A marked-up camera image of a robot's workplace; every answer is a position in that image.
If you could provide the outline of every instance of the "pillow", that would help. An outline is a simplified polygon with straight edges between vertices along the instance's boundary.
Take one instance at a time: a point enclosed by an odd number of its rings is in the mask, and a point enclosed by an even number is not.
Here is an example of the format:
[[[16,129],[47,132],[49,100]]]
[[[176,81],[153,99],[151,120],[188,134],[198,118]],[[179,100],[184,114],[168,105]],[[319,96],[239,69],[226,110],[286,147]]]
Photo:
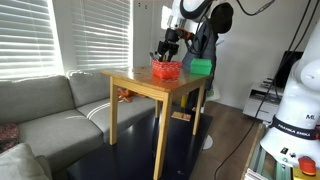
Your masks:
[[[49,180],[25,143],[0,154],[0,175],[3,180]]]

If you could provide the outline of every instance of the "table top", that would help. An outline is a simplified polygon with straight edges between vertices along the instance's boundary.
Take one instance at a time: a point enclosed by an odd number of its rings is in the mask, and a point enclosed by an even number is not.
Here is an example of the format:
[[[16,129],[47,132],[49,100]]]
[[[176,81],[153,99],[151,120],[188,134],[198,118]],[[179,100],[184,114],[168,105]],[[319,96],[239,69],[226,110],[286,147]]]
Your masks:
[[[108,69],[102,70],[101,73],[165,92],[171,92],[186,84],[195,83],[196,81],[203,81],[211,76],[190,74],[189,71],[181,69],[179,78],[177,79],[160,79],[152,74],[151,67]]]

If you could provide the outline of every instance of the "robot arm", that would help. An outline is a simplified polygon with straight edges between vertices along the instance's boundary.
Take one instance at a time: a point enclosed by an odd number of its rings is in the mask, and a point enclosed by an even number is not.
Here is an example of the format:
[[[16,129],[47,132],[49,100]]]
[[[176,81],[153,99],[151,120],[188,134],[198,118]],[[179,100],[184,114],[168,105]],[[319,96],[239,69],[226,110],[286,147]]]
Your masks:
[[[318,21],[302,58],[291,69],[278,112],[260,142],[278,162],[288,166],[299,166],[299,159],[308,157],[320,168],[319,39]]]
[[[172,13],[168,21],[168,28],[165,34],[165,40],[159,42],[158,54],[159,61],[163,61],[164,55],[169,52],[167,61],[171,61],[173,55],[178,52],[177,42],[180,38],[190,39],[193,34],[185,31],[184,25],[186,19],[194,22],[200,22],[201,17],[210,8],[214,0],[174,0],[172,4]]]

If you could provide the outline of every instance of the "window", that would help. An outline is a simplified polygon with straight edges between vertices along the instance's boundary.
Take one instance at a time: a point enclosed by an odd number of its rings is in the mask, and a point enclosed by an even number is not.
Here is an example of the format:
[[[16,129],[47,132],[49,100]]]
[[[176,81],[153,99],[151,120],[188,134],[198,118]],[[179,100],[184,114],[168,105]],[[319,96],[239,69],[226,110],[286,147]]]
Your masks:
[[[130,66],[132,0],[72,0],[78,69]]]
[[[0,79],[61,74],[51,0],[0,1]]]

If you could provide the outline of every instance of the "sticker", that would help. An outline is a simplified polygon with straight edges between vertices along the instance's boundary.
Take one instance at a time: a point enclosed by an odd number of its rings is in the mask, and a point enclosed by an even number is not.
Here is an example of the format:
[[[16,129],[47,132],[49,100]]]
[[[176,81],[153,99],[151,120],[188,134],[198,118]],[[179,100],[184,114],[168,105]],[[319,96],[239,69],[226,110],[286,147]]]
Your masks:
[[[319,121],[320,120],[320,112],[302,112],[300,114],[301,119],[303,120],[312,120],[312,121]]]
[[[288,150],[289,150],[288,148],[284,147],[284,148],[282,148],[281,153],[287,154]]]
[[[175,111],[175,112],[173,112],[171,117],[185,120],[185,121],[190,121],[191,115]]]

